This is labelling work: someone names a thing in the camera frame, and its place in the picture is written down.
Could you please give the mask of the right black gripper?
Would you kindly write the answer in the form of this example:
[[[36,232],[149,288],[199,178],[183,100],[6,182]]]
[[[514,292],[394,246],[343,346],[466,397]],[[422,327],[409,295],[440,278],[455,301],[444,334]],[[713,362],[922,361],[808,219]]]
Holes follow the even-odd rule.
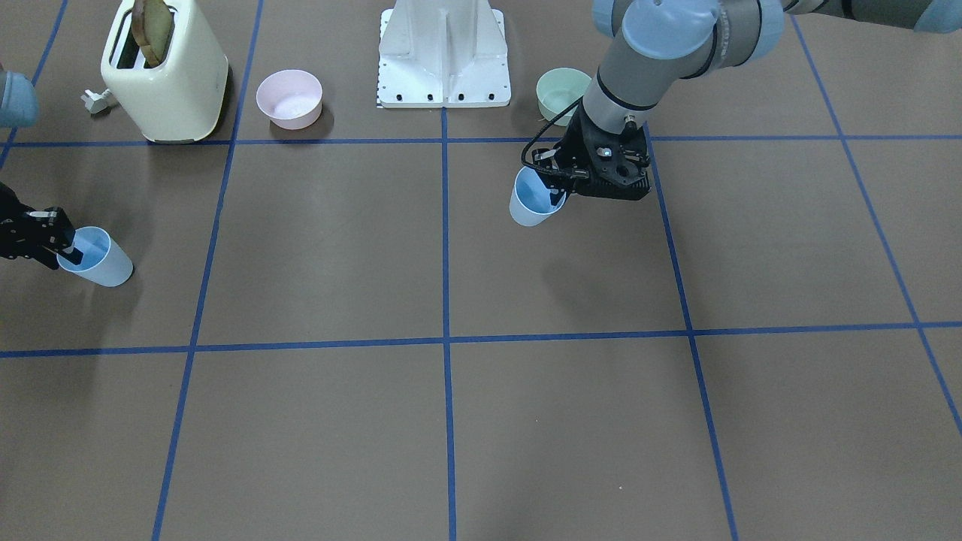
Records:
[[[58,264],[57,254],[79,266],[83,251],[73,243],[75,228],[61,207],[38,211],[24,205],[13,189],[1,185],[1,256]]]

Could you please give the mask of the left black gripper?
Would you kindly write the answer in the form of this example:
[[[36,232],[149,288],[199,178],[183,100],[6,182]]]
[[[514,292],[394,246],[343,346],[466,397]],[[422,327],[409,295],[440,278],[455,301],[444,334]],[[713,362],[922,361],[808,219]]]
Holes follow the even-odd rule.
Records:
[[[550,207],[562,206],[567,194],[640,200],[652,189],[646,134],[635,117],[612,134],[597,127],[579,104],[554,150],[557,174],[547,184]]]

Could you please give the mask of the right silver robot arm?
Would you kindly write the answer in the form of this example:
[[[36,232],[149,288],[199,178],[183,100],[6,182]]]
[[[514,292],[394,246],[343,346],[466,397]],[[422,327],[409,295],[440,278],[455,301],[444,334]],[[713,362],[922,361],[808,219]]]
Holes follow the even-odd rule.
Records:
[[[34,125],[38,119],[38,97],[33,83],[22,73],[1,72],[1,124],[6,128]],[[1,185],[1,256],[38,261],[51,270],[61,260],[78,264],[83,252],[74,247],[75,227],[62,207],[37,210],[24,204],[15,191]]]

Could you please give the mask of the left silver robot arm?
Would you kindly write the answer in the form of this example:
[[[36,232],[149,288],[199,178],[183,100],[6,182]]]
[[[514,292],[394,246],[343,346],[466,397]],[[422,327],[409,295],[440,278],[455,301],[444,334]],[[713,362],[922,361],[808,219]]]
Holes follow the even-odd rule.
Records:
[[[773,50],[788,14],[820,14],[910,29],[960,28],[958,1],[597,1],[592,17],[611,45],[566,111],[550,150],[526,150],[551,204],[567,196],[640,200],[649,194],[643,124],[677,81],[748,64]]]

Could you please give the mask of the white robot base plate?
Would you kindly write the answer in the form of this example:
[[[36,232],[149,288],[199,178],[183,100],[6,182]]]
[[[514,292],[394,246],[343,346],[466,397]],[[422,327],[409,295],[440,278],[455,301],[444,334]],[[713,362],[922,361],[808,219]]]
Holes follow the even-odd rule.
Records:
[[[506,107],[504,14],[488,1],[398,1],[380,14],[376,103],[386,109]]]

